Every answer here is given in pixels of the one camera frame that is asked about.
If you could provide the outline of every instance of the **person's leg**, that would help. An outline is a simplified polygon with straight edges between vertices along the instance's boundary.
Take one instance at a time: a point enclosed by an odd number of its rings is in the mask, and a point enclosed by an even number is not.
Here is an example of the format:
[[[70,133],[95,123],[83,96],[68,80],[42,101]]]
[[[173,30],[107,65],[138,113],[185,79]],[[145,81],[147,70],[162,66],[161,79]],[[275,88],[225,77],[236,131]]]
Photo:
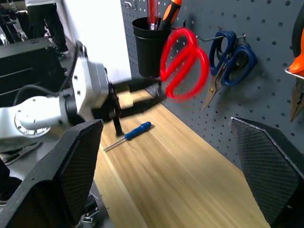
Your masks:
[[[9,174],[10,170],[0,159],[0,207],[6,204],[22,182]]]
[[[29,6],[28,7],[28,20],[30,39],[44,37],[45,21],[41,14],[41,6]]]
[[[61,53],[68,54],[66,36],[57,13],[57,5],[48,4],[45,6],[47,7],[47,11],[44,14],[44,18],[46,20],[47,27],[51,33],[53,41],[58,46],[58,49]]]

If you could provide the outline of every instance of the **red scissors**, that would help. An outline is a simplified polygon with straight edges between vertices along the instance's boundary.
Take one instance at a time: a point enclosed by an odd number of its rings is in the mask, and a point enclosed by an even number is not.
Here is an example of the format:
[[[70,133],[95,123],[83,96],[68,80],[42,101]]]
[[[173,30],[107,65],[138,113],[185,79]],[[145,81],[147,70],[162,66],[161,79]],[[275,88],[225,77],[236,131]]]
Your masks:
[[[166,67],[166,61],[168,59],[171,47],[176,44],[176,41],[180,37],[186,37],[188,40],[187,45],[179,52],[179,54],[173,59],[171,64]],[[194,88],[184,94],[175,95],[174,89],[182,82],[182,80],[187,76],[188,72],[193,67],[196,60],[200,60],[201,73],[197,84]],[[162,56],[160,65],[160,75],[163,82],[167,81],[169,76],[176,71],[176,69],[184,65],[176,74],[175,78],[168,84],[166,88],[166,96],[172,99],[190,99],[200,92],[201,88],[206,84],[209,73],[209,59],[205,51],[198,45],[195,34],[188,28],[182,28],[174,31],[168,38]]]

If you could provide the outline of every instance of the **robotic arm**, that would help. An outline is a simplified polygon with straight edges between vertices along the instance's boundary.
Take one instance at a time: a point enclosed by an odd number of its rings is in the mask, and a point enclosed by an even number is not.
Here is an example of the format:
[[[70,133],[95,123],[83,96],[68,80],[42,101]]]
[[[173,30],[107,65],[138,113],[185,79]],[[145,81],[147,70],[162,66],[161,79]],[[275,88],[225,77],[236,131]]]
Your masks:
[[[117,93],[160,85],[160,80],[141,78],[113,85],[108,81],[103,64],[89,61],[86,48],[80,42],[77,42],[76,50],[69,75],[71,87],[51,96],[35,96],[21,104],[0,108],[0,152],[60,137],[66,128],[94,119],[113,120],[116,134],[120,136],[123,134],[120,118],[142,113],[165,99],[159,86],[154,98],[134,102],[132,107],[121,109]]]

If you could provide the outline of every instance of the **screwdriver handle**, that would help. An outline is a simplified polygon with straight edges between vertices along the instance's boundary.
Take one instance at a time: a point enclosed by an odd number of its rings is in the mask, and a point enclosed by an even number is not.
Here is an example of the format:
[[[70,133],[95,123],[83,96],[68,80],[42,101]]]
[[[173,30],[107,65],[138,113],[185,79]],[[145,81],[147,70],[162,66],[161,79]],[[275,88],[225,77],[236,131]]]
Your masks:
[[[139,127],[133,129],[131,132],[125,134],[124,138],[129,141],[129,140],[135,138],[136,136],[149,130],[151,128],[151,126],[152,126],[151,122],[146,122],[146,123],[140,125]]]
[[[159,30],[171,27],[180,11],[181,4],[182,0],[170,0],[170,3],[161,20]]]
[[[304,5],[294,24],[291,47],[294,53],[294,62],[289,67],[289,71],[302,76],[301,73],[304,73]]]

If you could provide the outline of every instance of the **white wall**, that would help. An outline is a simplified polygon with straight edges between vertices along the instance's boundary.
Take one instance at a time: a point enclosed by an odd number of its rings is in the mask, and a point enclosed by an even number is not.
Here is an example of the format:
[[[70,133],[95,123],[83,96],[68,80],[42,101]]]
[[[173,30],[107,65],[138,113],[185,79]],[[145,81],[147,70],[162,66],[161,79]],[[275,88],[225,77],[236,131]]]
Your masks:
[[[80,40],[91,61],[103,63],[111,82],[131,78],[119,0],[62,0],[58,13],[66,36]]]

